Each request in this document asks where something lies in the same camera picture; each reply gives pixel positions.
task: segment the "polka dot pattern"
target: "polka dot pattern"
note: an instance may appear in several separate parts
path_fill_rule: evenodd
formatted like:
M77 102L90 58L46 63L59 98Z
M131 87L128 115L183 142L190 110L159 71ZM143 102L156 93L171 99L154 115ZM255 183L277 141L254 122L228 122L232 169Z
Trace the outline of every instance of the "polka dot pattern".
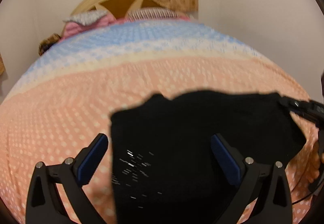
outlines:
M66 157L76 156L98 133L110 136L111 113L139 105L153 92L172 98L205 88L228 93L278 90L294 98L308 99L291 77L259 59L163 57L56 77L0 106L1 198L19 223L25 223L27 192L38 161L47 165L62 163ZM286 168L295 201L307 192L309 155L317 132L311 123L296 115L293 119L307 138L305 147ZM110 145L83 190L103 219L116 223L111 161ZM78 222L60 185L59 192L70 218ZM247 206L239 223L249 217L254 204ZM309 207L310 199L294 205L294 223L302 219Z

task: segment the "striped pillow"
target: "striped pillow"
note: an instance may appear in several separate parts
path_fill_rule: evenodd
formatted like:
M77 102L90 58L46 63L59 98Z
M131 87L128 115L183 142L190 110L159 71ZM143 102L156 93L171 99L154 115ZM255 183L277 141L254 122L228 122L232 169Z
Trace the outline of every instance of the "striped pillow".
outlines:
M142 8L128 13L130 21L181 19L176 12L165 8Z

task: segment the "pillow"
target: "pillow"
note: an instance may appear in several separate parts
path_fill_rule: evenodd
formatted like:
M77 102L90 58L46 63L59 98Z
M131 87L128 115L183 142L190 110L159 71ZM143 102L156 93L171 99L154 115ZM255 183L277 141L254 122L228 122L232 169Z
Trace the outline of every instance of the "pillow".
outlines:
M165 8L142 8L128 13L131 21L137 20L161 20L161 19L181 19L181 16Z
M100 18L104 17L108 13L111 14L108 10L88 11L88 12L70 16L63 21L64 22L75 22L75 23L81 24L83 26L89 26L89 25L97 22Z
M179 12L179 11L177 11L176 13L180 16L182 20L189 21L189 22L192 21L190 16L188 16L186 13Z
M114 22L116 22L116 19L112 14L107 14L106 16L97 20L94 24L88 26L83 26L75 22L68 22L65 25L61 41L85 31L106 27Z

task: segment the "white wall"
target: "white wall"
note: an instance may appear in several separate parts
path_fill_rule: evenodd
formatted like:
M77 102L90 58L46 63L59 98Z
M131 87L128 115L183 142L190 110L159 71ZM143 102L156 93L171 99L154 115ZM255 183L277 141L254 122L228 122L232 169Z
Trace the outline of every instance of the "white wall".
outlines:
M199 0L202 22L260 51L323 101L324 16L315 0L208 1Z
M82 0L3 0L0 4L0 53L6 72L0 77L0 103L39 57L38 44L63 29L62 20Z
M6 72L0 76L0 103L38 57L32 0L3 0L0 4L0 53Z
M82 0L3 0L0 102L38 58L38 43L63 28L62 19ZM199 20L251 45L321 100L324 16L315 0L199 0Z

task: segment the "pink pillow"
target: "pink pillow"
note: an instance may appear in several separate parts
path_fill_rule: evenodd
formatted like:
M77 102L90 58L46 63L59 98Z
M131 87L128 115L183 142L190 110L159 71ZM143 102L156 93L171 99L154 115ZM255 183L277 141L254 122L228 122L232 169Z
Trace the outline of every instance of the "pink pillow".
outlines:
M68 22L65 25L61 41L85 31L106 27L114 22L116 22L116 18L111 13L105 15L104 17L96 21L94 24L88 26L83 26L75 22Z
M129 12L127 17L130 19L130 21L181 18L181 16L175 11L160 7L148 7L137 9L135 11Z
M181 16L180 16L180 19L181 19L181 20L184 20L184 21L188 21L188 22L191 21L190 17L188 17L188 16L186 16L186 15L181 15Z

